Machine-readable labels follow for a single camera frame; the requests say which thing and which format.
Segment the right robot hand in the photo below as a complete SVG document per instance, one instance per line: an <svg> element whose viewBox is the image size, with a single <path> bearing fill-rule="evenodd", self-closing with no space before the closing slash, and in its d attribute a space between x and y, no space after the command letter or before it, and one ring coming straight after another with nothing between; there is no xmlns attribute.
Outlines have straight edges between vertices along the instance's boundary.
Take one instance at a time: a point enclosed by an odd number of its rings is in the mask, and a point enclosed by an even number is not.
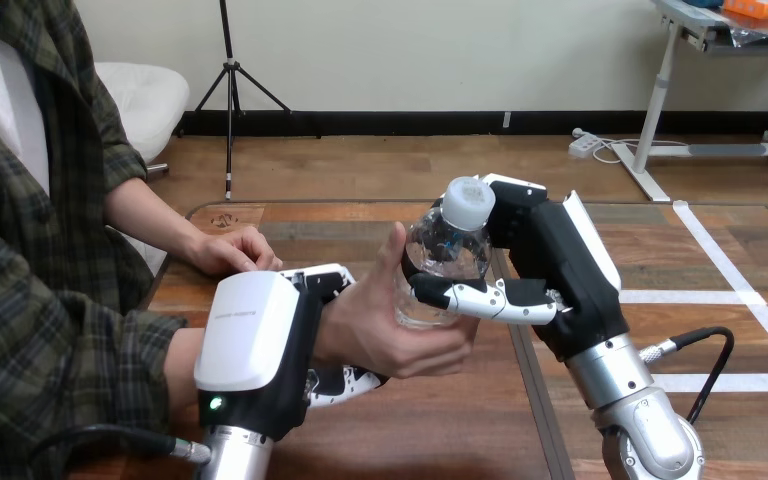
<svg viewBox="0 0 768 480"><path fill-rule="evenodd" d="M394 281L405 326L526 325L560 362L630 330L620 275L577 193L553 202L502 175L452 180L409 227Z"/></svg>

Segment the person's hand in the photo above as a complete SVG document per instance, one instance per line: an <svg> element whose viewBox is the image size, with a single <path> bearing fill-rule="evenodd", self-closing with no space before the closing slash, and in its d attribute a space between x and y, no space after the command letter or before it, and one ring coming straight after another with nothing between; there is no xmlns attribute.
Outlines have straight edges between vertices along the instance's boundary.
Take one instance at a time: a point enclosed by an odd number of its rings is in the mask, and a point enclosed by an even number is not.
<svg viewBox="0 0 768 480"><path fill-rule="evenodd" d="M398 323L394 276L401 267L406 230L395 222L371 270L322 312L313 350L316 366L353 365L396 378L458 373L479 328L462 316L449 326L410 329Z"/></svg>
<svg viewBox="0 0 768 480"><path fill-rule="evenodd" d="M195 229L180 242L176 255L202 273L212 276L283 268L283 261L266 237L253 226L221 235Z"/></svg>

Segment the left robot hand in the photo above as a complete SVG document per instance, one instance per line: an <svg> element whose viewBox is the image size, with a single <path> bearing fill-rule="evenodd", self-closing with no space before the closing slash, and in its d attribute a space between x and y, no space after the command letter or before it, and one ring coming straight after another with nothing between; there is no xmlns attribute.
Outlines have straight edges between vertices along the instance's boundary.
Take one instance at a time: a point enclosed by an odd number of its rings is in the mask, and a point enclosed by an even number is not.
<svg viewBox="0 0 768 480"><path fill-rule="evenodd" d="M346 267L330 263L238 273L217 284L194 367L206 432L234 427L279 441L308 409L387 383L362 367L313 364L323 308L354 281Z"/></svg>

